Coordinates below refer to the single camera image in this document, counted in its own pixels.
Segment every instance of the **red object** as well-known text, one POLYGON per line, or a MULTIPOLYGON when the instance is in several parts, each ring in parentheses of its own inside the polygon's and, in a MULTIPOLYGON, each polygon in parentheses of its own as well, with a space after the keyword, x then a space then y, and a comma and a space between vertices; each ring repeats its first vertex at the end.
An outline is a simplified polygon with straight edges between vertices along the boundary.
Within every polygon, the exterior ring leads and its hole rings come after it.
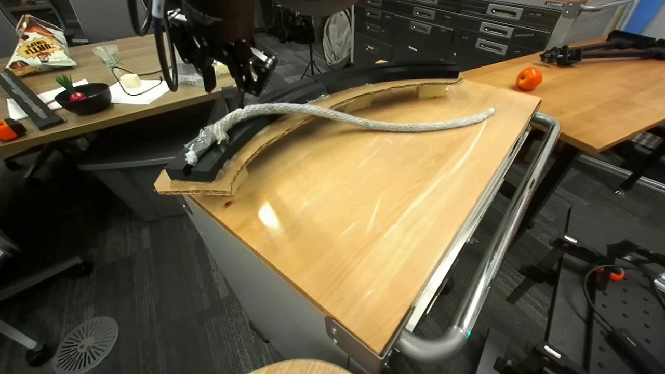
POLYGON ((521 69, 516 87, 519 91, 534 91, 543 82, 543 71, 536 67, 521 69))
POLYGON ((0 140, 13 140, 26 132, 26 127, 13 119, 0 120, 0 140))
POLYGON ((70 96, 69 96, 69 102, 84 102, 85 99, 85 94, 84 91, 72 91, 70 96))
POLYGON ((623 280, 626 280, 626 270, 623 270, 623 267, 612 267, 612 270, 606 271, 606 279, 609 279, 612 282, 623 282, 623 280))

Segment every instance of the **flexible hose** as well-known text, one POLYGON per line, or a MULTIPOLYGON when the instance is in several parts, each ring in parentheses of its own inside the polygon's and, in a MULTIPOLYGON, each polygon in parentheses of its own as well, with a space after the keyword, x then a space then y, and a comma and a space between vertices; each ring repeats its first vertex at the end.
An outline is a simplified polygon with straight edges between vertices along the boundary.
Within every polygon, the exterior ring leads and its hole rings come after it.
POLYGON ((278 113, 309 113, 329 119, 334 122, 350 122, 356 127, 372 128, 372 131, 387 131, 387 132, 433 132, 433 131, 448 131, 448 128, 461 128, 478 124, 494 113, 494 107, 487 107, 482 111, 460 115, 451 120, 437 120, 437 122, 417 122, 417 124, 405 124, 405 122, 388 122, 388 120, 372 120, 372 119, 360 119, 348 111, 338 111, 332 107, 320 107, 311 104, 254 104, 245 107, 238 107, 228 111, 224 119, 207 124, 202 128, 202 132, 186 145, 186 161, 198 163, 199 156, 206 154, 206 149, 216 140, 224 142, 228 138, 228 131, 256 115, 278 115, 278 113))

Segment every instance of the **orange object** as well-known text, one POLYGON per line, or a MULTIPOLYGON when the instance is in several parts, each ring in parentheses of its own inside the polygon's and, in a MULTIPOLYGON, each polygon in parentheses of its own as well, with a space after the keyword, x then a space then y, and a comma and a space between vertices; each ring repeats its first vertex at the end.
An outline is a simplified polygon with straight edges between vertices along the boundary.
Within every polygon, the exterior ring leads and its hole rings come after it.
POLYGON ((516 79, 519 91, 534 91, 543 82, 543 71, 536 67, 526 67, 516 79))

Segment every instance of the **metal rail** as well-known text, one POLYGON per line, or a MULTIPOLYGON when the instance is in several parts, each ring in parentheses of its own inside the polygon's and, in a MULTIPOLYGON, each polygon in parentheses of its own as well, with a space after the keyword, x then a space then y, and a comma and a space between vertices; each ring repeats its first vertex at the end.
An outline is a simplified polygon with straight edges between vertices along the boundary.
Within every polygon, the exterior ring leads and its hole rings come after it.
POLYGON ((475 273, 470 293, 466 295, 456 314, 456 321, 443 336, 437 338, 424 338, 409 331, 404 331, 397 338, 397 349, 404 355, 415 362, 443 362, 451 357, 471 334, 475 323, 487 301, 487 295, 490 293, 490 282, 496 277, 504 256, 509 248, 516 233, 519 231, 519 222, 526 214, 526 207, 543 179, 545 163, 560 138, 560 122, 548 119, 547 113, 536 111, 532 119, 532 127, 534 124, 545 128, 545 140, 540 142, 536 159, 532 161, 524 181, 519 183, 517 192, 511 205, 507 207, 507 214, 502 220, 496 234, 493 237, 493 242, 475 273))

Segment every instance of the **filing cabinet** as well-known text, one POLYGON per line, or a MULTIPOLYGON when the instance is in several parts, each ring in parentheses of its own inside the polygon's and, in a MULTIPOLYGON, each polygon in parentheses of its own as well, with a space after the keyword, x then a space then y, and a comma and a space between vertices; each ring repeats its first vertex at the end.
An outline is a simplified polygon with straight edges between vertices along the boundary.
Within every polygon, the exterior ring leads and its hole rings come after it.
POLYGON ((458 69, 539 52, 560 11, 490 0, 362 0, 356 62, 439 59, 458 69))

